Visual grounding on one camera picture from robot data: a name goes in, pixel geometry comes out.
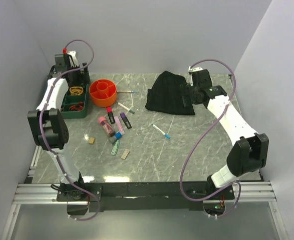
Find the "orange round pen holder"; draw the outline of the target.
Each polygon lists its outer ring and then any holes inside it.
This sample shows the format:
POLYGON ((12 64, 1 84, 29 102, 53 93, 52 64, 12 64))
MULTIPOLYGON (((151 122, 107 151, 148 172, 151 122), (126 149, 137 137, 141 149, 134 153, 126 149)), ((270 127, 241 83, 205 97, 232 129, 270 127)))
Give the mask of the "orange round pen holder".
POLYGON ((99 79, 89 87, 89 93, 94 105, 106 108, 112 106, 117 100, 117 87, 108 79, 99 79))

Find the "green cap white marker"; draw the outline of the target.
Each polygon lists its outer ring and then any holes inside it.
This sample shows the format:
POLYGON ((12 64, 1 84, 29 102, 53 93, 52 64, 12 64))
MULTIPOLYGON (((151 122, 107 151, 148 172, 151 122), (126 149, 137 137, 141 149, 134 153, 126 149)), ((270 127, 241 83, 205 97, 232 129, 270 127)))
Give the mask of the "green cap white marker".
POLYGON ((121 104, 120 102, 118 102, 117 105, 119 105, 120 107, 122 107, 123 109, 127 110, 128 112, 130 112, 132 114, 135 113, 132 109, 128 108, 127 106, 125 106, 123 104, 121 104))

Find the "blue tip thin pen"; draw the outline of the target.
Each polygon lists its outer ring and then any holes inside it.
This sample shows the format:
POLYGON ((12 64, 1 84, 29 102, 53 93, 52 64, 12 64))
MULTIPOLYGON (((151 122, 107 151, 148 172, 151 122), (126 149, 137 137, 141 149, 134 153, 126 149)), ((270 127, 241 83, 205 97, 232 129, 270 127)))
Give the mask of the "blue tip thin pen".
POLYGON ((139 91, 135 91, 135 90, 118 90, 117 93, 120 93, 120 94, 135 94, 135 93, 139 93, 139 91))

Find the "purple cap black highlighter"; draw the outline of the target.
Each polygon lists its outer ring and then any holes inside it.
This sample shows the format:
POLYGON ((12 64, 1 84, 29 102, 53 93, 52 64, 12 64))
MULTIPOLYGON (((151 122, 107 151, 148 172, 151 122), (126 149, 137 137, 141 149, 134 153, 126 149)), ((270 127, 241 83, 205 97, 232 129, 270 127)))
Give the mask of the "purple cap black highlighter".
POLYGON ((131 129, 132 126, 131 126, 131 124, 130 124, 130 122, 124 112, 120 113, 120 117, 121 117, 122 121, 124 122, 126 128, 131 129))

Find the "light pink highlighter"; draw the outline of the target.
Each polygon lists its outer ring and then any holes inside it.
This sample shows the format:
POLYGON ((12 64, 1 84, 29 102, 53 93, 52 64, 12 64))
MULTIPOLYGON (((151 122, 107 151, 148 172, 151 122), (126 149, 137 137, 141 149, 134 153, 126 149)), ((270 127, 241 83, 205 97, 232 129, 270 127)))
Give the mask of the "light pink highlighter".
POLYGON ((119 132, 121 133, 121 135, 124 135, 125 132, 124 132, 124 129, 122 127, 122 124, 121 124, 121 122, 119 120, 119 117, 118 116, 115 116, 114 119, 115 119, 115 123, 117 125, 117 128, 118 128, 119 132))

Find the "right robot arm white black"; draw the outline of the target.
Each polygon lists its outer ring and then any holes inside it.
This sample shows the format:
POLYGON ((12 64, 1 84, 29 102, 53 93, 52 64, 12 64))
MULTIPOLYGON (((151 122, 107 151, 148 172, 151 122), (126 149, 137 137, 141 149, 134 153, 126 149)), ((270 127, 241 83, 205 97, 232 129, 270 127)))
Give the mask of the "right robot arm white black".
POLYGON ((183 104, 203 104, 219 120, 233 145, 226 165, 208 180, 207 196, 217 199, 223 194, 225 185, 265 167, 269 139, 242 118, 222 86, 212 85, 208 70, 196 67, 190 68, 188 72, 190 83, 181 85, 183 104))

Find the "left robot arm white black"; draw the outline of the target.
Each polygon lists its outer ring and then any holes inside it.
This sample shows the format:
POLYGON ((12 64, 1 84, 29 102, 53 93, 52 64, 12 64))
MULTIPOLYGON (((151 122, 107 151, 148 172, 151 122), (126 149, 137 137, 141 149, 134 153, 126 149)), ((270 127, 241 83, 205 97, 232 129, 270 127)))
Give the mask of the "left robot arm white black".
POLYGON ((65 119, 75 119, 79 115, 66 110, 65 102, 73 98, 70 89, 82 87, 83 93, 74 106, 86 115, 87 93, 90 82, 87 63, 79 64, 74 52, 64 51, 55 55, 55 65, 48 75, 48 85, 41 103, 29 111, 27 118, 35 144, 52 158, 60 175, 60 191, 69 193, 75 201, 81 201, 87 194, 80 171, 75 167, 67 143, 69 130, 65 119))

